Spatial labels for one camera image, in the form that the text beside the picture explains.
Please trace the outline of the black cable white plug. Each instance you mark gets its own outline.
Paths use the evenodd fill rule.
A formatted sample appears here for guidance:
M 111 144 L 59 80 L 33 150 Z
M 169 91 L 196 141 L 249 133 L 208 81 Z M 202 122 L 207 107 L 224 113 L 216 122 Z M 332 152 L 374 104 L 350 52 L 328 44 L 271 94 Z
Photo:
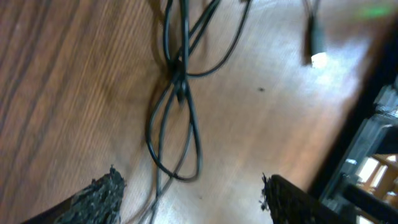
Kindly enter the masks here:
M 324 68 L 328 56 L 325 47 L 325 29 L 319 19 L 321 0 L 303 0 L 307 16 L 303 40 L 304 63 L 312 68 Z

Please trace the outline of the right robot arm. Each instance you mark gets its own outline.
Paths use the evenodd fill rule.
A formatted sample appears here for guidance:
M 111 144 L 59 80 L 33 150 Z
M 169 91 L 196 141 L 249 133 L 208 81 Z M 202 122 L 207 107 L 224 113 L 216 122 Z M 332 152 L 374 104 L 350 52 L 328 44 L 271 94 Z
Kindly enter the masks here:
M 397 152 L 397 23 L 376 54 L 357 104 L 318 172 L 309 194 L 337 215 L 357 210 L 382 223 L 397 223 L 397 209 L 358 187 L 357 171 L 370 157 Z

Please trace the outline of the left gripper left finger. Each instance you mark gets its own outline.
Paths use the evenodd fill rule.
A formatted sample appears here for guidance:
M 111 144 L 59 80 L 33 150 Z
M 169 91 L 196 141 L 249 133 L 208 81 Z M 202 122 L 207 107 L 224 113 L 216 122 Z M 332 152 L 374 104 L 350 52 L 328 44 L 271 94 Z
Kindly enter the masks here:
M 120 209 L 126 183 L 113 167 L 99 179 L 56 206 L 23 224 L 115 224 L 121 223 Z

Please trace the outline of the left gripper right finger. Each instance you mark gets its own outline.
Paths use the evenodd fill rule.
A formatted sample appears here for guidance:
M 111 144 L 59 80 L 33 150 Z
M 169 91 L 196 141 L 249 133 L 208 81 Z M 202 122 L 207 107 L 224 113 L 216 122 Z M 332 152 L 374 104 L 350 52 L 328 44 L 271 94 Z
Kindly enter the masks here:
M 262 176 L 261 210 L 274 224 L 352 224 L 280 175 Z

